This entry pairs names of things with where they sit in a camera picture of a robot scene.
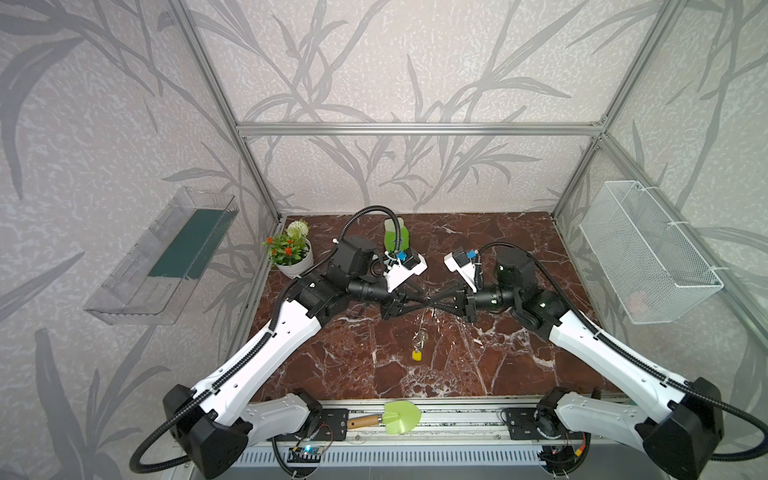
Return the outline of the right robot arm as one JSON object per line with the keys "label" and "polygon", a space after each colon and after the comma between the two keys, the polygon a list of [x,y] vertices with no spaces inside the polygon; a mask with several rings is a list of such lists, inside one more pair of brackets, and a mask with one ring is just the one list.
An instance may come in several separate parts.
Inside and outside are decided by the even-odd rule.
{"label": "right robot arm", "polygon": [[450,291],[454,315],[471,321],[480,311],[510,312],[527,330],[570,352],[629,399],[620,405],[553,389],[538,404],[547,434],[562,427],[602,436],[644,452],[675,479],[696,479],[710,461],[745,462],[767,453],[765,440],[740,452],[719,453],[723,416],[767,431],[764,421],[721,398],[703,377],[689,381],[660,367],[608,334],[573,305],[530,252],[505,241],[458,249],[444,257],[464,284]]}

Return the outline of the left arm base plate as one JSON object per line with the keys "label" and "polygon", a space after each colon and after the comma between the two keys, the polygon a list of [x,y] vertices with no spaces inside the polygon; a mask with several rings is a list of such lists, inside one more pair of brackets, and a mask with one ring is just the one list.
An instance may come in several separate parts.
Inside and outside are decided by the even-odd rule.
{"label": "left arm base plate", "polygon": [[314,409],[310,411],[296,436],[312,441],[344,441],[347,436],[348,420],[349,410],[346,408]]}

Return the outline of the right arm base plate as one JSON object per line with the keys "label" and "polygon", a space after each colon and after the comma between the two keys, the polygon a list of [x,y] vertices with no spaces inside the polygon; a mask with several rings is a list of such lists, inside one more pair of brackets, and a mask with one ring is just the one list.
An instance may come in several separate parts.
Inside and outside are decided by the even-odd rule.
{"label": "right arm base plate", "polygon": [[562,440],[583,438],[581,432],[571,431],[550,413],[540,413],[535,407],[505,408],[500,414],[511,440]]}

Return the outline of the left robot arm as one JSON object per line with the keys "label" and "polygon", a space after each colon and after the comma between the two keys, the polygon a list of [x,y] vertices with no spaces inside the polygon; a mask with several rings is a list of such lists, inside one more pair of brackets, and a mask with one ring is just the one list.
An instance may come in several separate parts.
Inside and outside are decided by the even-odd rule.
{"label": "left robot arm", "polygon": [[351,301],[380,305],[399,316],[413,298],[405,283],[427,268],[424,256],[395,236],[390,249],[340,232],[334,246],[280,292],[268,323],[239,351],[193,387],[173,387],[163,405],[166,420],[129,460],[136,474],[193,463],[207,479],[226,472],[254,443],[301,430],[318,403],[287,394],[254,411],[249,402],[269,377]]}

